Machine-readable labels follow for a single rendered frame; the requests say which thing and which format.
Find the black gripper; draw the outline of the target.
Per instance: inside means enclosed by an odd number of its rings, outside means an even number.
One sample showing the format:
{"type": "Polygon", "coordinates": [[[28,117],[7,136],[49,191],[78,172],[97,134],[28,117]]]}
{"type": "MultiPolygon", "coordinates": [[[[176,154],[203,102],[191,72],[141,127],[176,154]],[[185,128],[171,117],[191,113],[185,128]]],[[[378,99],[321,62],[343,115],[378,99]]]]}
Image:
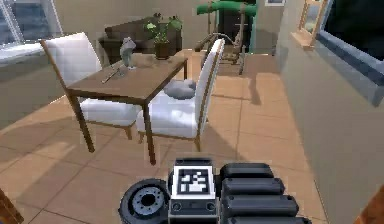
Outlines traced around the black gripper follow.
{"type": "Polygon", "coordinates": [[[133,184],[120,200],[122,224],[167,224],[169,194],[161,179],[144,179],[133,184]]]}

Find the white cushioned wooden chair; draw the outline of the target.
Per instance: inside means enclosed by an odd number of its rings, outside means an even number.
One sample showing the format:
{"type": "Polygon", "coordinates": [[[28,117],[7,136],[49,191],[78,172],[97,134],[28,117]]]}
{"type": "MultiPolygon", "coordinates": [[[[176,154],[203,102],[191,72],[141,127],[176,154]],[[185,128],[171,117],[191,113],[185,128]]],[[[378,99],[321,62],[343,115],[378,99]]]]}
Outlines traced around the white cushioned wooden chair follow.
{"type": "Polygon", "coordinates": [[[178,100],[160,91],[149,103],[153,136],[193,141],[201,150],[201,135],[208,118],[212,89],[224,51],[224,39],[217,39],[201,69],[195,95],[178,100]]]}
{"type": "MultiPolygon", "coordinates": [[[[40,45],[64,90],[102,70],[100,60],[84,32],[42,39],[40,45]]],[[[84,97],[77,100],[86,122],[122,128],[127,138],[132,139],[131,127],[140,111],[138,105],[84,97]]]]}

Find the grey spray bottle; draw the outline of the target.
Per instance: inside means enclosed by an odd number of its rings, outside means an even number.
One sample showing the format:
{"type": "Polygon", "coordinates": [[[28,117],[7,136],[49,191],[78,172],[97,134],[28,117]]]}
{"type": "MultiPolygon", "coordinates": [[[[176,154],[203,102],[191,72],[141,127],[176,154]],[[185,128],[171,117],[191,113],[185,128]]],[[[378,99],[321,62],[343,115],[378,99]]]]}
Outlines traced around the grey spray bottle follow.
{"type": "Polygon", "coordinates": [[[131,65],[132,54],[136,48],[136,43],[132,40],[131,37],[126,37],[123,39],[123,44],[120,47],[120,56],[123,61],[123,64],[128,69],[134,69],[134,66],[131,65]]]}

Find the grey round cushion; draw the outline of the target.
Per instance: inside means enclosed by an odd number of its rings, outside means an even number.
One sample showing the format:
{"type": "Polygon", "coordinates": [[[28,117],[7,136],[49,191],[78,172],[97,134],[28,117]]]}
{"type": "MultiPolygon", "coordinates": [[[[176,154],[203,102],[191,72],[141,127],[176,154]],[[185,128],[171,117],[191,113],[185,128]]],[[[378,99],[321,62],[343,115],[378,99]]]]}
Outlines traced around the grey round cushion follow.
{"type": "Polygon", "coordinates": [[[195,96],[196,82],[190,79],[171,80],[163,91],[169,97],[177,100],[191,99],[195,96]]]}

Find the brown wooden table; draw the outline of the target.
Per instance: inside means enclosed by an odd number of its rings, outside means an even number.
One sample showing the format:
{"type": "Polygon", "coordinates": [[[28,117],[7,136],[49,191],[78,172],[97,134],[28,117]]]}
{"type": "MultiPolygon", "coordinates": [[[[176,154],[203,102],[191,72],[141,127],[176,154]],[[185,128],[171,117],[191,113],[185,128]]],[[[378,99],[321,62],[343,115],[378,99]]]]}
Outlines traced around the brown wooden table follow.
{"type": "Polygon", "coordinates": [[[155,165],[156,155],[149,103],[181,69],[184,69],[184,78],[187,78],[188,58],[184,56],[171,56],[167,60],[157,60],[152,54],[135,53],[132,56],[132,60],[136,68],[123,71],[123,76],[111,78],[103,84],[102,81],[112,72],[111,68],[104,68],[85,79],[69,85],[66,88],[66,94],[76,114],[88,150],[91,153],[95,149],[78,102],[78,97],[140,105],[143,111],[144,134],[147,137],[150,164],[155,165]]]}

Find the grey metal cutlery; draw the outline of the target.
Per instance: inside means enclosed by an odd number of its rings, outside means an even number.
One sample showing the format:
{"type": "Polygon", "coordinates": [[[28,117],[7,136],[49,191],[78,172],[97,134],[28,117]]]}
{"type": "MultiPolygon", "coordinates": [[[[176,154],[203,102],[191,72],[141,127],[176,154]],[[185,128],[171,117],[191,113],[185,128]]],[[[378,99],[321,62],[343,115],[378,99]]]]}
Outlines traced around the grey metal cutlery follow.
{"type": "Polygon", "coordinates": [[[106,83],[106,82],[108,82],[113,76],[115,76],[116,74],[120,74],[121,72],[120,72],[120,67],[116,67],[116,68],[114,68],[114,70],[106,77],[106,78],[104,78],[102,81],[101,81],[101,83],[106,83]]]}

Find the dark brown sofa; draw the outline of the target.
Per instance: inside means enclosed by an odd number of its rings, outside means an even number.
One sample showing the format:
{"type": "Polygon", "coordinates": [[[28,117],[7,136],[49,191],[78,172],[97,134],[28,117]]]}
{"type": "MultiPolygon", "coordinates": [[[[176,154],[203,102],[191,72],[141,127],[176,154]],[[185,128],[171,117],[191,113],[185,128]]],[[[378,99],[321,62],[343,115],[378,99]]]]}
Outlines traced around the dark brown sofa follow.
{"type": "MultiPolygon", "coordinates": [[[[151,37],[151,33],[143,28],[143,25],[152,18],[153,16],[149,16],[105,28],[105,35],[99,38],[98,41],[106,53],[110,64],[114,64],[121,59],[120,47],[123,44],[123,39],[126,37],[131,37],[136,43],[134,53],[155,54],[154,39],[151,37]]],[[[168,31],[168,38],[170,40],[169,53],[172,56],[182,49],[181,30],[175,31],[171,28],[168,31]]]]}

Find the green house plant in pot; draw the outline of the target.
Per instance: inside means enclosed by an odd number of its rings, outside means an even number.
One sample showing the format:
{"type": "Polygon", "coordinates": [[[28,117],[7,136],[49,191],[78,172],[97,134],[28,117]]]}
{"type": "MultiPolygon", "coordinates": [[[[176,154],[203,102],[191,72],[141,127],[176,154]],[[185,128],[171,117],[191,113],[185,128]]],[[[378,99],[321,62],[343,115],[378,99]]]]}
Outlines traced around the green house plant in pot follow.
{"type": "Polygon", "coordinates": [[[183,22],[177,15],[170,16],[167,20],[160,13],[154,13],[153,18],[148,20],[143,28],[151,33],[154,39],[155,56],[158,60],[167,60],[170,57],[170,40],[168,31],[173,28],[175,31],[182,29],[183,22]]]}

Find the green leafy plant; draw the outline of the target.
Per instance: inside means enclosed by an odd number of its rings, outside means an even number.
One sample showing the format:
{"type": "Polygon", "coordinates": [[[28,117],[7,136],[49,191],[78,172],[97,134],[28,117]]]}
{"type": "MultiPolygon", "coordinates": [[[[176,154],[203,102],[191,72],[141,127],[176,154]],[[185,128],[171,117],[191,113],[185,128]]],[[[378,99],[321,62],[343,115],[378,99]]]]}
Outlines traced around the green leafy plant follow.
{"type": "Polygon", "coordinates": [[[247,4],[238,1],[211,1],[198,5],[196,8],[196,14],[207,14],[218,10],[227,10],[244,13],[247,16],[255,16],[257,13],[257,4],[247,4]]]}

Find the wooden framed mirror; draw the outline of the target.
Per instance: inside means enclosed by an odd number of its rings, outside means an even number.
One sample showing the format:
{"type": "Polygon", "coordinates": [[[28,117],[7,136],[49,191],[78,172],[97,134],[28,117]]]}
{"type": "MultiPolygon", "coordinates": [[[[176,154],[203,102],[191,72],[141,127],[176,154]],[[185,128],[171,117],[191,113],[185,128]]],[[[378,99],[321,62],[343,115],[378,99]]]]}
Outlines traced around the wooden framed mirror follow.
{"type": "Polygon", "coordinates": [[[291,36],[305,51],[314,48],[327,4],[328,0],[304,0],[297,30],[292,32],[291,36]]]}

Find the glass window with white frame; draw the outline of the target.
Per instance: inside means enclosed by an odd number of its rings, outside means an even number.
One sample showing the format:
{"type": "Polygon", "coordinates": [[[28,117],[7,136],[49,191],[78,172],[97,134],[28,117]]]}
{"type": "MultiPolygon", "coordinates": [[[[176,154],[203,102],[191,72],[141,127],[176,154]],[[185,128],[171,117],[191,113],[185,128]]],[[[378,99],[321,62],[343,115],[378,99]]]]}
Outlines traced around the glass window with white frame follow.
{"type": "Polygon", "coordinates": [[[39,55],[63,29],[54,0],[0,0],[0,67],[39,55]]]}

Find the dark window with blue frame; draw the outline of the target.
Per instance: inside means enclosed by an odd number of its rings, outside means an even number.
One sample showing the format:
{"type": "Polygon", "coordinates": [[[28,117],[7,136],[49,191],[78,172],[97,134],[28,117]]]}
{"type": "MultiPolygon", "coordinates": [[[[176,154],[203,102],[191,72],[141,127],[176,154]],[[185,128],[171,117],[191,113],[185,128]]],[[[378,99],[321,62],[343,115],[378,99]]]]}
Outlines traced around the dark window with blue frame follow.
{"type": "Polygon", "coordinates": [[[372,83],[363,96],[384,99],[384,0],[328,0],[316,39],[372,83]]]}

